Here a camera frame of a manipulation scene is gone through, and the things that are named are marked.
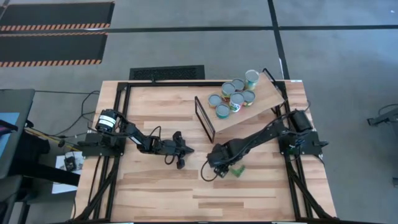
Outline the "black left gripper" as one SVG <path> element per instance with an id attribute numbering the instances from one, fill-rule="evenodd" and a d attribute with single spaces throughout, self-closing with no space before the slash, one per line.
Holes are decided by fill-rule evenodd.
<path id="1" fill-rule="evenodd" d="M 185 167 L 184 156 L 195 152 L 194 149 L 185 144 L 185 140 L 182 138 L 182 133 L 180 131 L 176 131 L 172 139 L 161 140 L 159 136 L 153 135 L 149 137 L 152 139 L 152 150 L 154 154 L 165 156 L 164 162 L 167 165 L 171 165 L 175 158 L 177 158 L 177 169 L 183 169 Z"/>

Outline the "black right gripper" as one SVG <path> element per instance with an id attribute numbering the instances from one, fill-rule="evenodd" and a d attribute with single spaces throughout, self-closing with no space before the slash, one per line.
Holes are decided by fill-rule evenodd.
<path id="1" fill-rule="evenodd" d="M 229 172 L 228 166 L 243 158 L 246 153 L 245 147 L 242 141 L 228 141 L 224 144 L 216 144 L 207 155 L 207 161 L 211 168 L 215 168 L 215 174 L 224 178 Z"/>

